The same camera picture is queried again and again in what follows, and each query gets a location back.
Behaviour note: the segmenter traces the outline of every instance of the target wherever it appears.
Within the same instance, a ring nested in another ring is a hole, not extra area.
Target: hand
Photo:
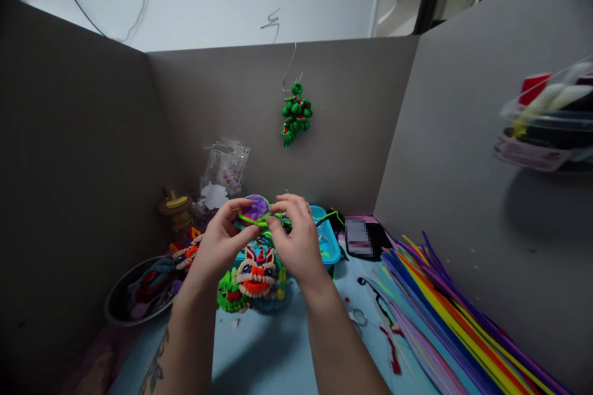
[[[233,225],[239,207],[252,203],[249,199],[232,199],[218,210],[206,228],[182,290],[218,285],[237,254],[259,233],[256,225],[242,231]]]
[[[280,221],[273,216],[268,217],[266,222],[280,260],[305,293],[318,288],[329,277],[321,259],[317,227],[311,208],[302,197],[283,194],[277,199],[270,212],[286,212],[292,222],[292,231],[287,236]]]

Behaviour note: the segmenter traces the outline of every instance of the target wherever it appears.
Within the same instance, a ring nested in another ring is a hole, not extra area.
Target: plastic bag
[[[206,205],[206,201],[224,199],[219,190],[221,187],[224,187],[229,198],[243,191],[241,181],[251,151],[241,142],[227,139],[221,139],[204,149],[209,150],[210,154],[206,170],[200,176],[200,191],[194,194],[196,203],[192,206],[192,213],[199,217],[216,212],[216,209],[210,208],[212,205]]]
[[[210,150],[210,155],[204,175],[200,178],[200,189],[211,182],[222,185],[229,196],[241,193],[243,171],[251,149],[241,145],[239,141],[226,139],[221,139],[206,149]]]

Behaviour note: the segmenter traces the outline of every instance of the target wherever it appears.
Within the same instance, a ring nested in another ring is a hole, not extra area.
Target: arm
[[[296,278],[305,296],[319,393],[389,394],[323,266],[317,227],[309,205],[302,197],[293,194],[284,194],[278,199],[271,212],[286,212],[293,230],[286,236],[276,218],[269,217],[267,223],[282,263]]]
[[[233,199],[208,224],[200,248],[173,303],[171,320],[151,362],[140,394],[204,394],[209,392],[214,351],[218,282],[239,251],[259,229],[240,233],[232,225],[237,209],[251,205]]]

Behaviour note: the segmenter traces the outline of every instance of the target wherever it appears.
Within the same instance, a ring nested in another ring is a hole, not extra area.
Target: blurred label
[[[505,134],[498,136],[494,156],[517,167],[551,172],[573,156],[571,150],[545,148],[512,139]]]

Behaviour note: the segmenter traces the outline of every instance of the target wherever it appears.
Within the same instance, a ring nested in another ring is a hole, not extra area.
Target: gray bowl
[[[164,256],[156,256],[141,262],[128,271],[124,276],[122,276],[122,278],[113,286],[107,295],[104,305],[105,317],[107,318],[107,321],[115,325],[130,327],[151,320],[152,318],[163,313],[165,310],[169,309],[173,303],[174,298],[171,298],[158,310],[155,310],[144,318],[137,320],[130,316],[130,311],[128,308],[128,301],[130,299],[128,287],[131,284],[134,284],[134,282],[138,281],[151,265],[163,257]]]

